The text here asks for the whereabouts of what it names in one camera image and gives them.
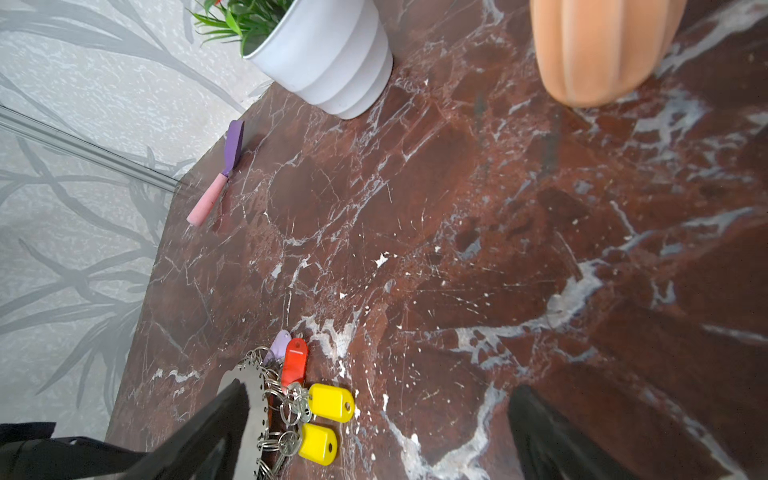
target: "metal plate with holes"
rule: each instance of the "metal plate with holes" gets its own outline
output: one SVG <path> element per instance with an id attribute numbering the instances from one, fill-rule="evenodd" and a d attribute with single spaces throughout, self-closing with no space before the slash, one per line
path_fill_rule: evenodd
<path id="1" fill-rule="evenodd" d="M 225 372 L 221 377 L 219 392 L 235 379 L 245 385 L 250 411 L 243 432 L 243 441 L 240 443 L 240 453 L 237 455 L 233 480 L 253 480 L 253 472 L 258 471 L 259 458 L 261 458 L 259 440 L 269 431 L 267 416 L 269 408 L 264 394 L 264 377 L 255 366 L 244 366 L 243 369 L 235 367 L 235 370 Z"/>

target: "orange vase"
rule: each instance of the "orange vase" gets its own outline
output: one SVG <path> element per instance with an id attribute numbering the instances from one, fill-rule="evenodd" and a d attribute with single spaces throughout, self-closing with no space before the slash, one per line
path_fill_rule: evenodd
<path id="1" fill-rule="evenodd" d="M 659 64 L 686 0 L 531 0 L 536 60 L 557 101 L 596 107 L 634 90 Z"/>

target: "wall trim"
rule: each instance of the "wall trim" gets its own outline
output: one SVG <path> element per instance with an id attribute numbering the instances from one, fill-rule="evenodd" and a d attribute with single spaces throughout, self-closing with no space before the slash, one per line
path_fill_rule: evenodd
<path id="1" fill-rule="evenodd" d="M 178 180 L 149 167 L 137 164 L 3 105 L 0 105 L 0 127 L 19 137 L 36 141 L 64 154 L 82 158 L 169 192 L 173 192 L 179 183 Z"/>

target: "wallpaper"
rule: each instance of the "wallpaper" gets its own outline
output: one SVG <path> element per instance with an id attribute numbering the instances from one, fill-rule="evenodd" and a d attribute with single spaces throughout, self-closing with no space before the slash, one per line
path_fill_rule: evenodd
<path id="1" fill-rule="evenodd" d="M 0 131 L 0 422 L 104 438 L 170 198 Z"/>
<path id="2" fill-rule="evenodd" d="M 269 86 L 194 0 L 0 0 L 0 104 L 176 178 Z"/>

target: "marble countertop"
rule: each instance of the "marble countertop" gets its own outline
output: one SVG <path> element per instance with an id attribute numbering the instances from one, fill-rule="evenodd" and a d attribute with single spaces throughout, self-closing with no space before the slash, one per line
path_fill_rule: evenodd
<path id="1" fill-rule="evenodd" d="M 184 178 L 108 441 L 157 447 L 284 328 L 359 410 L 287 478 L 521 478 L 522 383 L 643 477 L 763 468 L 768 6 L 689 3 L 655 76 L 570 109 L 527 1 L 377 1 L 371 110 L 274 85 L 201 228 L 223 142 Z"/>

